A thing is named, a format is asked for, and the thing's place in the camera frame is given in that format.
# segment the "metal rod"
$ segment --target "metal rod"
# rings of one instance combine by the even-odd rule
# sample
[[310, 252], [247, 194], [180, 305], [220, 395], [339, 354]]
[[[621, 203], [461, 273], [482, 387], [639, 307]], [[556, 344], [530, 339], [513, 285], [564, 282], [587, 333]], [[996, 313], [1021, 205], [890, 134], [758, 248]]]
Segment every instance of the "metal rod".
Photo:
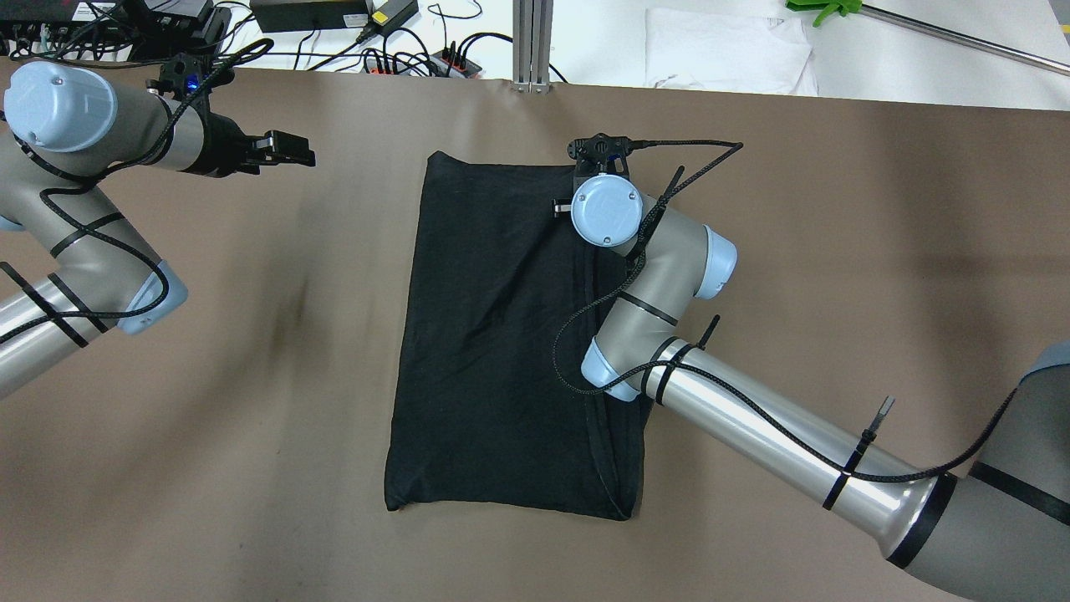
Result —
[[996, 44], [995, 42], [989, 42], [988, 40], [981, 40], [980, 37], [974, 37], [973, 35], [966, 35], [965, 33], [960, 33], [958, 31], [952, 31], [950, 29], [945, 29], [932, 24], [924, 21], [919, 21], [917, 19], [912, 19], [903, 15], [896, 13], [889, 13], [882, 9], [874, 6], [868, 6], [862, 4], [860, 14], [868, 15], [875, 19], [880, 19], [886, 22], [898, 25], [900, 27], [917, 31], [919, 33], [924, 33], [926, 35], [931, 35], [939, 40], [946, 40], [948, 42], [953, 42], [968, 48], [974, 48], [977, 50], [982, 50], [992, 55], [1008, 58], [1020, 63], [1027, 65], [1040, 67], [1052, 73], [1058, 73], [1060, 75], [1070, 76], [1070, 64], [1060, 63], [1058, 61], [1053, 61], [1052, 59], [1045, 59], [1044, 57], [1038, 57], [1023, 50], [1011, 48], [1009, 46], [1004, 46], [1002, 44]]

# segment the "black box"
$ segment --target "black box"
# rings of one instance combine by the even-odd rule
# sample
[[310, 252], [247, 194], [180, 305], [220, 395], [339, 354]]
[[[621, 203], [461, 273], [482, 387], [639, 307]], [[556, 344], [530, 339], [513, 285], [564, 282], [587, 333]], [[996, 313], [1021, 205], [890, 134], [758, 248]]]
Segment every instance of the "black box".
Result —
[[249, 7], [265, 33], [362, 29], [372, 10], [371, 0], [251, 0]]

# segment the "black cloth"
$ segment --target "black cloth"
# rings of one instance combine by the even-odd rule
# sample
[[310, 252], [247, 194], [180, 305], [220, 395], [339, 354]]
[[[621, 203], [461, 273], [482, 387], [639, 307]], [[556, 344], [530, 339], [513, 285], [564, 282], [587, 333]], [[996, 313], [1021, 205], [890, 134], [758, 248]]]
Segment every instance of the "black cloth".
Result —
[[[574, 393], [550, 359], [565, 320], [624, 279], [553, 201], [571, 167], [428, 158], [391, 449], [386, 507], [495, 501], [624, 521], [642, 478], [651, 402]], [[609, 304], [561, 339], [569, 383]]]

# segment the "light blue joint cap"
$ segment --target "light blue joint cap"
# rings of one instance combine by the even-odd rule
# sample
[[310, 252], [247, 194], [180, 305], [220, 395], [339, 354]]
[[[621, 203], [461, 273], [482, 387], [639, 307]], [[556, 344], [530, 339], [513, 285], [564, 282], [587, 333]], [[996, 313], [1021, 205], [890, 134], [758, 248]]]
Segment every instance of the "light blue joint cap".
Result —
[[706, 271], [702, 274], [702, 283], [699, 284], [699, 291], [694, 296], [713, 298], [732, 276], [739, 251], [732, 241], [705, 223], [703, 227], [706, 228]]
[[[587, 383], [595, 387], [605, 387], [621, 377], [606, 361], [606, 356], [601, 355], [601, 350], [598, 349], [598, 343], [594, 339], [591, 340], [591, 346], [587, 348], [587, 353], [583, 356], [580, 372], [583, 373], [583, 379], [586, 379]], [[625, 382], [617, 383], [606, 392], [622, 402], [631, 402], [639, 397], [639, 391], [632, 389]]]
[[3, 106], [16, 136], [54, 152], [75, 152], [101, 141], [119, 112], [116, 91], [106, 79], [44, 61], [12, 74]]
[[596, 246], [616, 246], [639, 231], [643, 196], [628, 180], [599, 173], [577, 188], [570, 213], [583, 240]]
[[4, 217], [3, 215], [0, 215], [0, 230], [7, 230], [10, 232], [20, 232], [25, 229], [26, 227], [22, 226], [21, 223], [16, 223], [15, 221], [12, 221], [11, 219]]
[[[126, 335], [137, 335], [156, 324], [160, 321], [160, 319], [170, 314], [179, 306], [183, 305], [189, 296], [189, 289], [186, 288], [186, 284], [182, 283], [182, 280], [179, 279], [179, 276], [171, 269], [171, 266], [167, 264], [167, 261], [160, 261], [157, 266], [162, 272], [164, 272], [164, 277], [167, 278], [167, 296], [164, 298], [163, 304], [156, 306], [152, 310], [143, 314], [129, 317], [119, 321], [117, 326], [119, 326], [119, 329]], [[144, 283], [141, 284], [141, 289], [137, 291], [137, 294], [134, 295], [129, 306], [126, 307], [126, 311], [135, 312], [144, 308], [149, 304], [152, 304], [153, 300], [159, 296], [159, 293], [163, 290], [163, 282], [159, 281], [159, 277], [156, 276], [155, 272], [149, 274]]]
[[1070, 341], [1064, 341], [1044, 350], [1037, 361], [1022, 376], [1022, 381], [1037, 371], [1065, 365], [1070, 365]]

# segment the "round blue cap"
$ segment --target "round blue cap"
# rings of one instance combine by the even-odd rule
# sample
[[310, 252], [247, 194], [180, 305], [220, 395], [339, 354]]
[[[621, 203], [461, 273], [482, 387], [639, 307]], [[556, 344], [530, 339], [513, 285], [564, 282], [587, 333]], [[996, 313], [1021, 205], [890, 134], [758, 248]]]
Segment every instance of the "round blue cap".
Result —
[[572, 226], [583, 240], [597, 246], [616, 246], [639, 231], [643, 197], [620, 175], [599, 173], [572, 195]]
[[116, 91], [100, 75], [49, 62], [22, 65], [3, 94], [12, 132], [54, 152], [74, 152], [98, 142], [116, 122]]

